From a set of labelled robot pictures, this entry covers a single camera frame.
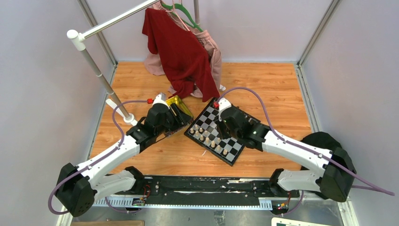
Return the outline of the black white chess board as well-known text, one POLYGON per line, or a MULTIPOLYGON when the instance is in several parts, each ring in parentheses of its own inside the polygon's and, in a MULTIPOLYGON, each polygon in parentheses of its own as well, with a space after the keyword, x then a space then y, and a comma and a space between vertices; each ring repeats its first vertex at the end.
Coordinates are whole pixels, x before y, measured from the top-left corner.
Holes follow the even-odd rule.
POLYGON ((215 123, 218 110, 215 109, 213 105, 216 100, 216 98, 213 98, 209 101, 206 107, 184 132, 184 135, 196 144, 210 151, 220 160, 233 166, 245 145, 233 137, 228 139, 221 139, 219 137, 215 123), (190 133, 191 128, 194 129, 194 134, 190 133), (199 137, 195 137, 195 131, 199 132, 199 137), (228 150, 227 155, 223 155, 224 149, 228 150))

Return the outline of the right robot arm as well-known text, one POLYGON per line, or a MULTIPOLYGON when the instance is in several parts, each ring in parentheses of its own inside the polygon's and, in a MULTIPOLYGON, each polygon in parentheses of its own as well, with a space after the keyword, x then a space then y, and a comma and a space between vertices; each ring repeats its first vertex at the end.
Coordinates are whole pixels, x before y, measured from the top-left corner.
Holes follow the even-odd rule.
POLYGON ((301 141, 284 136, 259 122, 249 121, 233 105, 218 106, 217 130, 222 138, 235 138, 245 147, 280 155, 302 166, 300 171, 276 169, 269 191, 282 196, 286 191, 306 190, 324 199, 345 202, 356 173, 347 151, 328 133, 312 133, 301 141))

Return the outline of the gold metal tin box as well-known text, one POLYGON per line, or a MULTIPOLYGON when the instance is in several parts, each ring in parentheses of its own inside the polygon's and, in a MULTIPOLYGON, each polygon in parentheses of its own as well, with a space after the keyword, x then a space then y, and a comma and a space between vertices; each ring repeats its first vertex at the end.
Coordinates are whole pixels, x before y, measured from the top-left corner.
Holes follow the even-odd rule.
POLYGON ((193 122, 193 114, 179 96, 167 99, 166 103, 169 106, 167 116, 169 128, 166 129, 165 136, 170 137, 189 126, 193 122))

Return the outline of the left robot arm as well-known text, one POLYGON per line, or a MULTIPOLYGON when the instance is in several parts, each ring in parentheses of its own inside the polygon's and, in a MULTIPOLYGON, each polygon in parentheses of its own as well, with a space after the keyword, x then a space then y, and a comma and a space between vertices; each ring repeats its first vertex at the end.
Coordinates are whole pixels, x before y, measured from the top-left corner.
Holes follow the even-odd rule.
POLYGON ((147 115, 122 133, 121 139, 111 147, 76 166, 72 163, 64 165, 48 199, 48 208, 52 213, 60 214, 52 207, 52 198, 56 197, 66 208, 66 213, 78 217, 94 202, 111 194, 120 191, 140 194, 144 189, 144 176, 135 167, 127 167, 118 174, 108 173, 155 144, 160 135, 168 137, 192 120, 192 113, 176 103, 154 102, 147 115))

